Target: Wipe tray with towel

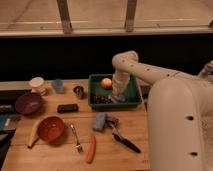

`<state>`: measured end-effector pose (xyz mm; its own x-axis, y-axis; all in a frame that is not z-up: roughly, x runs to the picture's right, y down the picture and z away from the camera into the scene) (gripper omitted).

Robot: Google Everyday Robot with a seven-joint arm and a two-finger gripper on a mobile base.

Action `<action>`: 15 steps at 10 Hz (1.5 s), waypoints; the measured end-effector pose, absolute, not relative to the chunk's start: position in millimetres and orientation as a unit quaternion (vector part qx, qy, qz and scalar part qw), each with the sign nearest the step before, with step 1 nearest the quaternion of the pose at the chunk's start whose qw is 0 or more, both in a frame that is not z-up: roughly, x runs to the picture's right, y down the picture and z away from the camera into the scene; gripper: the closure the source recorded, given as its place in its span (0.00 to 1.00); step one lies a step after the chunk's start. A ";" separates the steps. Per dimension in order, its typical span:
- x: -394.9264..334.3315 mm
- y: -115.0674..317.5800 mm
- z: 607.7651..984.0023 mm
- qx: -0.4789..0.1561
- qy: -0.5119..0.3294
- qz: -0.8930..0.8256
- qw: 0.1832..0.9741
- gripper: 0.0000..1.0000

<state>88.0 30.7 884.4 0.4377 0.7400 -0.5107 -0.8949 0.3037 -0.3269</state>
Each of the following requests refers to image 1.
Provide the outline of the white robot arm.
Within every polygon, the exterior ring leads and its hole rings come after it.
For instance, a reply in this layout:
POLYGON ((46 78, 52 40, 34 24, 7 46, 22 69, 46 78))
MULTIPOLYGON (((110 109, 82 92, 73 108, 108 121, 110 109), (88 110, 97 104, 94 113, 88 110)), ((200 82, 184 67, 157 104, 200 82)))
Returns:
POLYGON ((113 94, 120 96, 131 76, 151 85, 148 95, 151 171, 207 171, 201 116, 213 112, 213 60, 194 76, 141 63, 134 51, 112 58, 113 94))

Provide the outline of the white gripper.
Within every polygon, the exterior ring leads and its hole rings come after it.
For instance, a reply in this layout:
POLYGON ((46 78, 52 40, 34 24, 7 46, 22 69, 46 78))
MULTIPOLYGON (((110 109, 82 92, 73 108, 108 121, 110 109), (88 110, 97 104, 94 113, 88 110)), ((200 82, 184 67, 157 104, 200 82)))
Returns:
POLYGON ((113 75, 111 99, 114 103, 121 103, 125 101, 124 91, 127 89, 129 81, 130 76, 128 74, 113 75))

